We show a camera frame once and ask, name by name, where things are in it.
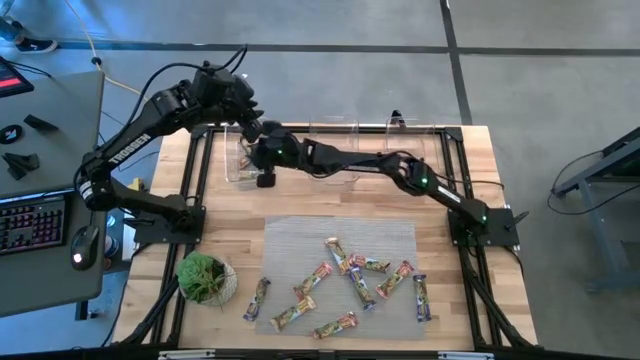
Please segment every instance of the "transparent container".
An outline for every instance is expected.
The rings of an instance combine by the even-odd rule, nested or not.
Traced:
[[[342,151],[358,151],[359,124],[351,116],[321,116],[309,121],[309,138],[327,145],[335,146]],[[339,171],[326,178],[309,178],[320,185],[350,186],[360,175],[352,171]]]
[[[386,121],[386,151],[406,151],[418,159],[424,158],[427,165],[439,169],[442,149],[434,131],[433,123],[415,117],[389,117]]]
[[[236,125],[224,127],[224,173],[227,182],[255,184],[262,173],[247,157],[250,155],[249,144],[242,137],[242,128]]]

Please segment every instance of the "computer mouse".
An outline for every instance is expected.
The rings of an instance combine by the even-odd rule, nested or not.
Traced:
[[[97,226],[87,225],[78,229],[71,240],[71,266],[76,270],[87,270],[98,258]]]

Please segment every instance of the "gray mat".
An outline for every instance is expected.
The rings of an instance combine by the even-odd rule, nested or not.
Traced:
[[[364,312],[348,275],[340,276],[324,239],[337,236],[347,254],[355,253],[390,261],[389,273],[402,260],[416,262],[413,222],[402,220],[349,219],[334,217],[270,217],[265,228],[262,275],[271,280],[267,298],[256,321],[258,334],[277,334],[269,320],[297,303],[292,287],[298,285],[326,261],[334,271],[311,291],[317,308],[288,324],[281,334],[310,335],[313,329],[353,311],[356,328],[335,336],[391,340],[424,340],[424,323],[416,321],[413,279],[404,279],[389,300],[375,292],[386,275],[363,270],[367,287],[377,302]]]

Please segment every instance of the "gray desk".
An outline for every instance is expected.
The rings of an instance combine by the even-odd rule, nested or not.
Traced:
[[[55,79],[32,81],[30,93],[0,99],[0,128],[24,125],[24,137],[14,144],[0,145],[0,153],[37,153],[40,168],[19,181],[0,164],[0,199],[72,187],[73,173],[82,155],[98,138],[102,88],[101,73],[90,72]],[[23,123],[32,114],[60,128],[54,133],[38,133]],[[67,213],[65,245],[0,257],[0,316],[42,309],[94,298],[102,289],[103,257],[86,271],[76,271],[70,263],[70,240],[89,223],[91,213],[79,196],[73,195]],[[93,224],[100,228],[104,253],[106,214],[96,212]]]

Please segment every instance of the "concrete floor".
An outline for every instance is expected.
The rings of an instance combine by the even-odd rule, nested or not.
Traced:
[[[449,3],[459,46],[640,48],[636,21],[640,3],[633,0]],[[447,44],[438,0],[157,0],[153,7],[144,0],[77,0],[72,4],[91,35],[107,41]],[[9,14],[38,36],[83,40],[81,26],[63,2],[18,0]],[[7,46],[0,52],[54,75],[92,70],[87,50],[27,57]],[[229,54],[100,51],[100,56],[113,78],[140,88],[165,63],[204,59],[221,63]],[[540,344],[553,350],[637,357],[640,292],[586,293],[585,281],[603,271],[589,223],[581,216],[556,215],[545,201],[553,178],[566,163],[637,126],[640,57],[461,56],[461,70],[473,123],[490,127],[508,202],[516,211],[531,211],[519,233]],[[349,114],[361,122],[381,122],[391,109],[399,108],[426,123],[461,123],[447,54],[250,52],[241,71],[249,75],[266,115],[283,121]],[[187,70],[172,70],[152,90],[191,76]],[[106,85],[104,110],[114,117],[126,119],[134,101],[132,94]],[[107,137],[118,126],[103,118],[101,131]],[[157,146],[145,148],[139,156]],[[117,177],[150,179],[154,166],[155,157],[145,159]],[[607,207],[632,206],[637,194],[629,195]],[[579,209],[580,203],[568,197],[558,206]],[[606,221],[611,228],[624,228],[613,217]],[[92,301],[90,307],[101,307],[108,314],[103,319],[75,323],[70,306],[0,319],[0,353],[98,346],[117,311],[123,278],[105,280],[103,294]],[[60,329],[65,330],[64,338]]]

